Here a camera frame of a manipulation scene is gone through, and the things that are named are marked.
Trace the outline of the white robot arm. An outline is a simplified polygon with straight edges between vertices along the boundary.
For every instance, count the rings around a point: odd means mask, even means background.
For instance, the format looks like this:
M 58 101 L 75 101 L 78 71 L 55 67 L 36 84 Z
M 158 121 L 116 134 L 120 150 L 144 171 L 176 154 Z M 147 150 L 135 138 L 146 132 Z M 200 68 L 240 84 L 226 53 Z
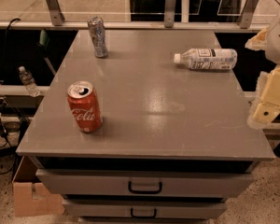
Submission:
M 263 50 L 265 58 L 276 64 L 271 72 L 259 74 L 255 99 L 247 118 L 250 128 L 264 129 L 280 114 L 280 12 L 268 27 L 250 38 L 245 47 Z

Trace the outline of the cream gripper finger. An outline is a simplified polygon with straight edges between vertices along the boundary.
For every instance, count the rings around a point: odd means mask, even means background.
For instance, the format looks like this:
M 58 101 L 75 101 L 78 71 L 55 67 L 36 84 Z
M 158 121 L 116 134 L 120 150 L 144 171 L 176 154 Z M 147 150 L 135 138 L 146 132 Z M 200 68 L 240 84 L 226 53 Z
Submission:
M 261 72 L 256 86 L 256 97 L 247 117 L 252 129 L 264 129 L 280 114 L 280 64 L 270 73 Z
M 268 34 L 268 28 L 263 28 L 256 35 L 254 35 L 252 38 L 246 41 L 245 48 L 254 51 L 266 50 L 267 34 Z

